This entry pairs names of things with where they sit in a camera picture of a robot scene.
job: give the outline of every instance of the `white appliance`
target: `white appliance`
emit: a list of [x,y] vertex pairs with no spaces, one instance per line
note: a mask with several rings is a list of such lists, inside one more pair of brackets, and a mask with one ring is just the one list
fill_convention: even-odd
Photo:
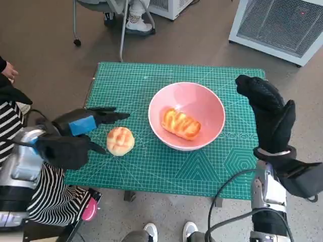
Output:
[[240,0],[229,42],[304,66],[323,45],[323,0]]
[[149,11],[175,20],[193,0],[150,0]]

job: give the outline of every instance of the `chair leg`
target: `chair leg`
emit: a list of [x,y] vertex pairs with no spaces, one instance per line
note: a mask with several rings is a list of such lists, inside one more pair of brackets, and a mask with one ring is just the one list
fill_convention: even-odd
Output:
[[76,0],[73,0],[73,34],[74,34],[74,44],[79,47],[81,46],[81,41],[76,34]]
[[146,13],[147,13],[147,15],[149,17],[149,20],[150,20],[151,25],[152,25],[152,29],[155,29],[155,21],[153,20],[151,14],[150,14],[150,11],[148,10],[148,8],[147,8],[146,4],[143,2],[143,0],[139,0],[139,1],[141,2],[142,6],[144,7],[144,9],[145,9],[145,11],[146,11]]
[[128,13],[128,0],[126,0],[126,2],[125,2],[125,11],[124,11],[124,16],[123,16],[121,42],[120,42],[120,52],[119,52],[119,60],[120,60],[120,62],[123,62],[122,53],[123,53],[123,45],[124,45],[124,41],[125,41],[127,13]]

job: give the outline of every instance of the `white sneaker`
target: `white sneaker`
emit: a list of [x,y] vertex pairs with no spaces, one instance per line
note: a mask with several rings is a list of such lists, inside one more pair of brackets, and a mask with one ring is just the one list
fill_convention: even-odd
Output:
[[153,242],[157,242],[158,236],[156,225],[149,223],[143,229],[149,233],[149,235],[152,237]]
[[20,102],[16,102],[16,104],[19,107],[19,109],[20,109],[20,111],[22,112],[23,115],[28,113],[28,111],[30,110],[30,105],[28,105],[28,104],[20,103]]
[[197,232],[197,226],[193,222],[187,222],[183,228],[183,242],[187,241],[187,238],[191,236],[192,233]]
[[152,30],[151,24],[145,24],[143,19],[140,18],[137,23],[127,22],[126,31],[129,34],[148,35]]

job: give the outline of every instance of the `bread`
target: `bread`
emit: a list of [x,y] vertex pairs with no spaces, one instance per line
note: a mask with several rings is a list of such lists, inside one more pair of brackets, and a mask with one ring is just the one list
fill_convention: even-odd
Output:
[[106,147],[111,154],[123,156],[135,145],[135,138],[131,131],[124,127],[117,127],[111,130],[106,138]]
[[164,113],[161,126],[168,132],[185,140],[194,140],[201,129],[201,124],[198,121],[174,108],[169,108]]

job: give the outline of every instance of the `green cutting mat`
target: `green cutting mat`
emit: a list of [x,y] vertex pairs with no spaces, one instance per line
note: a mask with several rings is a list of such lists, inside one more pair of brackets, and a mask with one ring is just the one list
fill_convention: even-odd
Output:
[[[135,148],[123,157],[89,154],[80,170],[69,170],[65,182],[72,185],[158,193],[213,196],[236,172],[255,167],[252,149],[257,145],[253,112],[246,98],[237,94],[240,75],[264,78],[258,69],[199,66],[100,63],[86,107],[116,106],[130,118],[115,125],[101,125],[90,133],[92,141],[106,146],[106,134],[125,126],[134,134]],[[154,94],[174,82],[196,82],[217,94],[226,110],[221,135],[203,149],[182,152],[164,145],[148,122]],[[223,198],[250,199],[252,174],[237,178]]]

